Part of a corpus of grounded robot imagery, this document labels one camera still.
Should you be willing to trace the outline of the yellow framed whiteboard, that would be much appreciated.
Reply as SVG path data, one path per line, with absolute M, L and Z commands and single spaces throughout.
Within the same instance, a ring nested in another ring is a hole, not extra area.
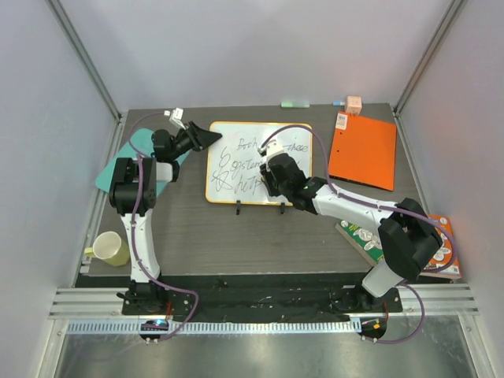
M 286 198 L 272 197 L 261 182 L 260 165 L 265 158 L 258 153 L 271 136 L 283 145 L 306 176 L 312 175 L 313 134 L 302 128 L 290 128 L 274 135 L 284 123 L 215 121 L 209 129 L 221 138 L 208 149 L 206 199 L 212 203 L 240 202 L 245 205 L 289 206 Z

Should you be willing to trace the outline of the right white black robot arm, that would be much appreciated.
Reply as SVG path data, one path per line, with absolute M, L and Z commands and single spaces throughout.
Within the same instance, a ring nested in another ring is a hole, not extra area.
M 418 202 L 384 202 L 308 177 L 285 152 L 262 152 L 261 180 L 272 197 L 283 196 L 296 209 L 334 217 L 379 238 L 383 260 L 371 268 L 351 297 L 365 311 L 375 310 L 397 284 L 415 280 L 443 245 L 435 223 Z

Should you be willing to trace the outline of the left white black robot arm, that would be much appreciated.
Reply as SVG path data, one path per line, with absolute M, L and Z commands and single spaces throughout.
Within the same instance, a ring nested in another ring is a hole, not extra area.
M 131 275 L 123 299 L 124 315 L 158 314 L 169 304 L 154 251 L 152 215 L 159 183 L 174 183 L 180 174 L 179 158 L 201 152 L 222 138 L 219 132 L 190 121 L 172 135 L 165 129 L 152 133 L 152 151 L 116 160 L 109 189 L 109 203 L 117 211 L 128 238 Z

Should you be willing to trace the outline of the teal cutting board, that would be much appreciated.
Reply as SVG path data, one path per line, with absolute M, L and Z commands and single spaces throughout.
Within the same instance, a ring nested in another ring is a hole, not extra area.
M 124 146 L 128 154 L 119 152 L 98 176 L 97 187 L 109 194 L 114 205 L 122 199 L 155 199 L 168 184 L 178 180 L 180 163 L 189 151 L 175 161 L 157 161 L 151 157 L 153 133 L 146 128 L 135 132 Z

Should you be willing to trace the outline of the green white eraser block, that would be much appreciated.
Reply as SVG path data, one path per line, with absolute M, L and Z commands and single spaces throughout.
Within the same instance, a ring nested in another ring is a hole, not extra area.
M 280 103 L 280 107 L 283 109 L 307 109 L 310 104 L 308 102 L 283 101 Z

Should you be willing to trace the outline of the orange folder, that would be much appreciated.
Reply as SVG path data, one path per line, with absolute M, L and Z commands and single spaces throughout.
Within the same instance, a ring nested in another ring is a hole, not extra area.
M 394 124 L 339 112 L 328 161 L 329 176 L 393 191 L 396 145 Z

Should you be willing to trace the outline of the pink cube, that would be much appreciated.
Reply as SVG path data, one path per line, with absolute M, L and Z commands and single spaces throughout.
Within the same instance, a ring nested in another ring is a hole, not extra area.
M 362 100 L 360 96 L 347 96 L 345 101 L 345 112 L 352 115 L 359 115 L 362 110 Z

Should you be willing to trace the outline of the green book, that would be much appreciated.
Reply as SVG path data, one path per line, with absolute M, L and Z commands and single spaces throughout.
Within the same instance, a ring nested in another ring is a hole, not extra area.
M 339 220 L 335 229 L 371 266 L 384 259 L 381 241 L 370 231 L 345 220 Z

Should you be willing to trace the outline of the pale yellow mug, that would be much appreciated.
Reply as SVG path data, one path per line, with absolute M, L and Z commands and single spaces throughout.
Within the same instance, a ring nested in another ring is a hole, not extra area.
M 113 267 L 124 266 L 130 261 L 128 244 L 116 232 L 103 232 L 83 254 L 97 258 Z

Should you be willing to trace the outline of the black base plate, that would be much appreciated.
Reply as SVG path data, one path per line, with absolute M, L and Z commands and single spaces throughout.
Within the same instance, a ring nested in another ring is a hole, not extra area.
M 364 313 L 400 313 L 398 290 L 382 299 L 361 288 L 361 273 L 167 276 L 180 293 L 155 287 L 144 299 L 121 291 L 124 315 L 172 315 L 205 323 L 321 323 Z

